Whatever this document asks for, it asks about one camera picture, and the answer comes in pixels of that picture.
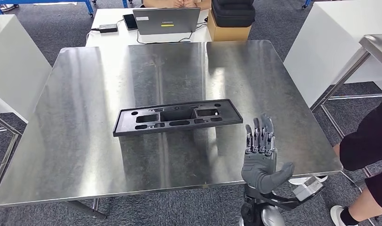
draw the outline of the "black plastic tray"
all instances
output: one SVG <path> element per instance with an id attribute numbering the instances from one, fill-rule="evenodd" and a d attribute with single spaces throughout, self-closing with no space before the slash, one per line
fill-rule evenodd
<path id="1" fill-rule="evenodd" d="M 113 136 L 161 133 L 243 123 L 229 99 L 155 105 L 120 110 Z"/>

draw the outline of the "white table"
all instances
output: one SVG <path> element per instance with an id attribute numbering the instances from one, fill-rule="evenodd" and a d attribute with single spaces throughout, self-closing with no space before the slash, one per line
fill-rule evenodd
<path id="1" fill-rule="evenodd" d="M 51 72 L 51 65 L 15 15 L 0 15 L 0 113 L 27 122 Z"/>
<path id="2" fill-rule="evenodd" d="M 137 8 L 107 8 L 98 9 L 95 15 L 92 28 L 98 28 L 103 24 L 115 24 L 123 19 L 123 15 L 132 14 L 132 11 Z M 204 22 L 204 19 L 208 15 L 208 10 L 201 11 L 198 19 L 198 23 Z M 139 45 L 137 42 L 138 30 L 128 31 L 124 21 L 118 23 L 118 32 L 104 33 L 90 32 L 86 47 L 103 47 L 103 46 L 122 46 L 122 45 Z M 149 42 L 170 42 L 179 41 L 182 38 L 189 37 L 190 33 L 176 33 L 176 34 L 154 34 L 154 35 L 139 35 L 138 40 L 143 43 Z M 198 28 L 187 39 L 191 42 L 204 42 L 211 41 L 207 26 Z"/>
<path id="3" fill-rule="evenodd" d="M 314 3 L 284 61 L 309 107 L 340 80 L 366 34 L 382 34 L 382 0 Z M 347 83 L 364 81 L 382 89 L 382 64 L 372 56 Z"/>

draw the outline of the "laptop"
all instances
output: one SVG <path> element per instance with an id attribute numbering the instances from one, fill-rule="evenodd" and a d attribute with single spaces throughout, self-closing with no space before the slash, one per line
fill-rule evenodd
<path id="1" fill-rule="evenodd" d="M 139 34 L 195 32 L 201 8 L 157 8 L 133 10 Z"/>

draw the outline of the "black case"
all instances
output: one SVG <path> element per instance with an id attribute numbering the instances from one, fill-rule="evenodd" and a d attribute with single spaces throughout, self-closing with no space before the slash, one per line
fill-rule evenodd
<path id="1" fill-rule="evenodd" d="M 254 22 L 256 11 L 252 5 L 220 5 L 219 0 L 211 1 L 211 9 L 219 27 L 249 27 Z"/>
<path id="2" fill-rule="evenodd" d="M 245 5 L 252 5 L 254 0 L 218 0 L 217 1 L 220 5 L 226 5 L 226 4 L 245 4 Z"/>

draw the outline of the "person's hand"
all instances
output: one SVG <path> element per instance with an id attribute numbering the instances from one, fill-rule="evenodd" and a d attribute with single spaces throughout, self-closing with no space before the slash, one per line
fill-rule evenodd
<path id="1" fill-rule="evenodd" d="M 173 8 L 182 8 L 184 7 L 183 0 L 173 0 Z"/>
<path id="2" fill-rule="evenodd" d="M 194 3 L 194 0 L 184 0 L 184 7 L 185 8 L 196 8 L 196 4 Z"/>

